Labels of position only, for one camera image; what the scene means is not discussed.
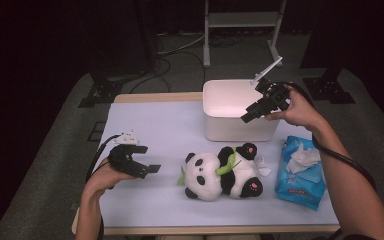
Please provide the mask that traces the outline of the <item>white table mat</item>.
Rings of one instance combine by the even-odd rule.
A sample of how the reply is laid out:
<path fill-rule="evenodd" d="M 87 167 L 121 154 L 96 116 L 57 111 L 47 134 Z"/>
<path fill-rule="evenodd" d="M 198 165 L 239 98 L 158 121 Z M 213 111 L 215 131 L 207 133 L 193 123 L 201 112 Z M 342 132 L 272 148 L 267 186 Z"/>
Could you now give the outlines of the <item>white table mat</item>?
<path fill-rule="evenodd" d="M 262 180 L 261 196 L 242 200 L 221 196 L 213 202 L 187 198 L 177 183 L 189 153 L 218 152 L 223 146 L 206 139 L 201 102 L 112 104 L 103 142 L 112 147 L 111 136 L 127 131 L 148 148 L 134 160 L 157 164 L 160 170 L 144 179 L 123 181 L 103 195 L 100 204 L 108 235 L 331 232 L 338 227 L 328 197 L 311 210 L 275 195 L 275 171 L 286 138 L 311 136 L 302 127 L 281 122 L 270 141 L 258 143 L 258 152 L 271 170 Z"/>

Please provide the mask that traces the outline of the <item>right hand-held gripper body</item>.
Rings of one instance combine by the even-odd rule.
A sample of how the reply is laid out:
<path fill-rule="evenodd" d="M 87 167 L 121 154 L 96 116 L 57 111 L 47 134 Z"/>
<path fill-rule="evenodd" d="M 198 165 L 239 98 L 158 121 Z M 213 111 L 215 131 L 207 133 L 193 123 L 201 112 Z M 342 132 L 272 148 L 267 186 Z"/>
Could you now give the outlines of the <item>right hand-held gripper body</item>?
<path fill-rule="evenodd" d="M 267 110 L 267 114 L 278 109 L 285 110 L 288 108 L 288 102 L 286 101 L 288 92 L 284 85 L 281 82 L 273 82 L 265 78 L 265 75 L 280 63 L 281 60 L 282 57 L 278 57 L 271 65 L 256 74 L 250 82 L 251 85 L 255 85 L 255 90 L 262 94 L 262 97 L 257 101 L 263 100 L 265 102 L 264 109 Z"/>

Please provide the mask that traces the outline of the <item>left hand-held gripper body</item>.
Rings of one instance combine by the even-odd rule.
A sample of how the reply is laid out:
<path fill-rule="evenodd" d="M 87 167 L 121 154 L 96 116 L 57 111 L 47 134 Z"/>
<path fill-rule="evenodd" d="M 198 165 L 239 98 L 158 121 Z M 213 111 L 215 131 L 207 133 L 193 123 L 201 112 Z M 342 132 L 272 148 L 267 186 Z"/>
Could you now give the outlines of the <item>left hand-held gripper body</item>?
<path fill-rule="evenodd" d="M 122 133 L 113 140 L 113 143 L 115 146 L 107 157 L 111 167 L 135 178 L 144 179 L 148 174 L 148 166 L 134 161 L 132 155 L 135 153 L 131 152 L 133 146 L 141 146 L 135 133 L 132 130 Z"/>

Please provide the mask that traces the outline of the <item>person's left hand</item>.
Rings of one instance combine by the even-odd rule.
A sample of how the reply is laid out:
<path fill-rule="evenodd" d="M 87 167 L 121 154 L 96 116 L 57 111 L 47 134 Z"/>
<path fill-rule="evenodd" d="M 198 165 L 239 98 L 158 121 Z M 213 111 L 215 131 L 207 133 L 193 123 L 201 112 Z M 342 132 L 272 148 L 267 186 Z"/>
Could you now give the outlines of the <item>person's left hand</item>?
<path fill-rule="evenodd" d="M 87 181 L 85 190 L 90 193 L 103 193 L 120 181 L 130 179 L 133 179 L 133 176 L 114 170 L 108 159 L 104 159 Z"/>

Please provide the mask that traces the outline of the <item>black stand base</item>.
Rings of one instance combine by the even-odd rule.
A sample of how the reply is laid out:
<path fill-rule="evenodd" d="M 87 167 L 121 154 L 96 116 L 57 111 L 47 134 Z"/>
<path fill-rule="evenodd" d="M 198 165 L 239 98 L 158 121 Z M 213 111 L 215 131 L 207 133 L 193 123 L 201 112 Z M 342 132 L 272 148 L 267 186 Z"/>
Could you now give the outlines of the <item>black stand base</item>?
<path fill-rule="evenodd" d="M 328 100 L 332 104 L 354 104 L 355 100 L 346 92 L 338 77 L 341 68 L 327 68 L 320 77 L 304 78 L 304 84 L 313 100 Z"/>
<path fill-rule="evenodd" d="M 91 108 L 96 104 L 112 103 L 117 95 L 122 91 L 123 83 L 110 80 L 100 72 L 90 73 L 93 84 L 86 97 L 84 97 L 79 108 Z"/>

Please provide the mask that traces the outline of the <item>blue wet wipe packet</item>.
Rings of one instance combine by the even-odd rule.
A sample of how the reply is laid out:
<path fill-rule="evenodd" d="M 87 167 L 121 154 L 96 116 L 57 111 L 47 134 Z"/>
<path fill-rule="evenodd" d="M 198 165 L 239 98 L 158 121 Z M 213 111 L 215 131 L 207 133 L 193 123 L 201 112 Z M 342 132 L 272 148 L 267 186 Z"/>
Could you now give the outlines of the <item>blue wet wipe packet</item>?
<path fill-rule="evenodd" d="M 281 151 L 275 193 L 279 199 L 317 211 L 326 190 L 321 161 L 295 174 L 286 169 L 291 154 L 300 144 L 303 144 L 305 149 L 315 148 L 311 140 L 297 136 L 287 137 Z"/>

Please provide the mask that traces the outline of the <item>person's right hand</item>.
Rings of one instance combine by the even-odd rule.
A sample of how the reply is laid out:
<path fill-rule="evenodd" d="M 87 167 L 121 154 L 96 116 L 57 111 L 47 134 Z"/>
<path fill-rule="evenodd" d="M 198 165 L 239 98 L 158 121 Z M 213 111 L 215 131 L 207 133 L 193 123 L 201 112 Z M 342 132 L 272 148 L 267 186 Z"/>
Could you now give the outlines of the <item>person's right hand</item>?
<path fill-rule="evenodd" d="M 315 110 L 314 107 L 292 86 L 286 85 L 290 96 L 289 107 L 280 112 L 270 113 L 265 116 L 269 121 L 283 119 L 287 123 L 303 126 L 314 132 L 326 123 L 326 120 Z"/>

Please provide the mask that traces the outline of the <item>panda plush toy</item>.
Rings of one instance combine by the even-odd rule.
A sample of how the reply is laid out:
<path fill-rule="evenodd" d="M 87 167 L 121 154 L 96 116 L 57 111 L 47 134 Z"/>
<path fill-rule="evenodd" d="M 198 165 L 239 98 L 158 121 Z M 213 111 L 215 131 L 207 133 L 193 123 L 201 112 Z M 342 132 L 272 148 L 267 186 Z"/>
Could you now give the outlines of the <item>panda plush toy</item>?
<path fill-rule="evenodd" d="M 231 198 L 259 197 L 263 184 L 255 162 L 257 146 L 223 147 L 219 153 L 189 153 L 179 185 L 190 199 L 214 201 L 221 194 Z"/>

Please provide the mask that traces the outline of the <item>white metal stand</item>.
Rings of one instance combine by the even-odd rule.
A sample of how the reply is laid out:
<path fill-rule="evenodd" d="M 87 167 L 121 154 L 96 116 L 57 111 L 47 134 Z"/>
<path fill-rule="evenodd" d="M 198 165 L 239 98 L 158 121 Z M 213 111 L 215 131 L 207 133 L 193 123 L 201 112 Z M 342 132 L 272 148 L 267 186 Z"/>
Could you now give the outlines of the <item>white metal stand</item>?
<path fill-rule="evenodd" d="M 215 28 L 257 28 L 272 27 L 272 37 L 267 41 L 268 49 L 273 60 L 278 60 L 280 55 L 276 48 L 287 0 L 281 0 L 278 11 L 248 12 L 248 13 L 211 13 L 209 0 L 205 0 L 204 8 L 204 45 L 203 65 L 211 65 L 209 36 L 210 30 Z"/>

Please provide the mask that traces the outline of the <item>white wet wipe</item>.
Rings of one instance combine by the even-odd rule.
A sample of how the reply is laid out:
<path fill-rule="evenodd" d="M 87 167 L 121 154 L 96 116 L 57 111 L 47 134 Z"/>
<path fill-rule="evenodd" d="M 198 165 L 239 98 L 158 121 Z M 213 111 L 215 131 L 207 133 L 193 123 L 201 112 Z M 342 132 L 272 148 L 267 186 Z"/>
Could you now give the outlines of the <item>white wet wipe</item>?
<path fill-rule="evenodd" d="M 319 151 L 315 148 L 304 148 L 300 144 L 298 149 L 291 154 L 286 169 L 293 174 L 305 171 L 306 169 L 318 164 L 321 161 Z"/>

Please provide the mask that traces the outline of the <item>white plastic bin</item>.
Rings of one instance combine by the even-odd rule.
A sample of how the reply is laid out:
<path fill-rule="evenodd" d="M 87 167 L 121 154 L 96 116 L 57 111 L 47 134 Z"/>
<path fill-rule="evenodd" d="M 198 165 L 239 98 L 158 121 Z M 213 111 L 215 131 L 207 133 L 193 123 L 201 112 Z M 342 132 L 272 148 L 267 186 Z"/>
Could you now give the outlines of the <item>white plastic bin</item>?
<path fill-rule="evenodd" d="M 262 94 L 249 79 L 209 80 L 203 86 L 204 133 L 211 141 L 269 141 L 279 120 L 264 117 L 245 123 L 241 117 L 246 108 Z"/>

